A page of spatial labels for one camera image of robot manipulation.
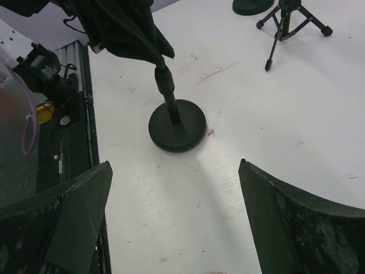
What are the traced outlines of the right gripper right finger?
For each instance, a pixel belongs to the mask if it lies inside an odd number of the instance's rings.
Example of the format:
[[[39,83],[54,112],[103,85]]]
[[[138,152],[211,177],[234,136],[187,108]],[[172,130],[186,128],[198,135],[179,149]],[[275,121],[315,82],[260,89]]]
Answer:
[[[241,160],[238,170],[262,273],[364,273],[364,210],[283,182]]]

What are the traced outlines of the black round-base clip stand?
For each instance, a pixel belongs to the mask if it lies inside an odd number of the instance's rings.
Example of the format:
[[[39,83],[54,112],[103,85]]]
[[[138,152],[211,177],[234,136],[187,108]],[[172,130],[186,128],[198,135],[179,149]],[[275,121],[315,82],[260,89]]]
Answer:
[[[274,0],[234,0],[233,11],[238,15],[251,16],[263,13],[274,5]]]

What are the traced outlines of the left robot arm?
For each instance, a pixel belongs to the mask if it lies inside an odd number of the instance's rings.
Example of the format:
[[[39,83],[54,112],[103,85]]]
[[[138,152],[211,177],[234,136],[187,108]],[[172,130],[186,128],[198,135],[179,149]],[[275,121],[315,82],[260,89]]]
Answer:
[[[80,21],[95,53],[106,49],[117,57],[153,63],[158,90],[172,98],[175,85],[164,57],[174,58],[175,53],[155,26],[153,1],[53,3]],[[43,94],[52,103],[56,127],[79,119],[79,97],[72,76],[59,75],[62,65],[53,52],[1,23],[1,58],[32,92]]]

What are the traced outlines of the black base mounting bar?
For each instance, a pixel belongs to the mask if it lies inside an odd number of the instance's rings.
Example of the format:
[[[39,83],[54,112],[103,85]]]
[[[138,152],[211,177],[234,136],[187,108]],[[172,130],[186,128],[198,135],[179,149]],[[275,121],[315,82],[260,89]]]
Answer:
[[[87,48],[75,41],[56,50],[61,75],[72,76],[79,97],[79,119],[58,129],[48,122],[41,126],[38,147],[37,192],[63,184],[101,164]],[[89,273],[110,273],[105,213]]]

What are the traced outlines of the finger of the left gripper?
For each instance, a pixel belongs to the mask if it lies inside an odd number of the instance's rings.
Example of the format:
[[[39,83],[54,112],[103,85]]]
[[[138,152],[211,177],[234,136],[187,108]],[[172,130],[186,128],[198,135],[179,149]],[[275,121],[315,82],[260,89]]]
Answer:
[[[71,1],[93,52],[161,65],[175,52],[154,23],[154,1]]]

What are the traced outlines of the black tripod shock-mount stand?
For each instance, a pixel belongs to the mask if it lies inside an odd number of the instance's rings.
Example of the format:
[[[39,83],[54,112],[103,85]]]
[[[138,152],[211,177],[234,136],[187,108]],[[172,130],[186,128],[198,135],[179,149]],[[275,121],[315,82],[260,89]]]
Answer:
[[[294,11],[300,12],[306,19],[299,24],[296,28],[290,31],[290,19],[291,14]],[[325,26],[317,17],[315,17],[311,12],[308,11],[303,5],[301,0],[292,0],[292,1],[279,1],[278,5],[272,9],[267,16],[265,16],[262,20],[259,20],[256,24],[257,29],[262,29],[264,24],[272,18],[276,27],[277,32],[274,36],[273,46],[271,48],[270,56],[265,64],[265,70],[269,71],[271,69],[273,63],[273,56],[275,52],[275,48],[277,42],[283,42],[291,37],[293,37],[296,33],[302,30],[307,24],[313,23],[318,29],[320,29],[322,35],[324,37],[329,37],[332,35],[333,30],[330,26]]]

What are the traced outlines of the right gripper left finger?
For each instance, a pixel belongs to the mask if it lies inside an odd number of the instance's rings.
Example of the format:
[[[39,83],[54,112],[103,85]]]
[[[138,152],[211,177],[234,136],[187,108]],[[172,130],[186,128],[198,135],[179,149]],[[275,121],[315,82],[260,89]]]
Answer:
[[[1,273],[89,273],[113,171],[104,162],[1,207]]]

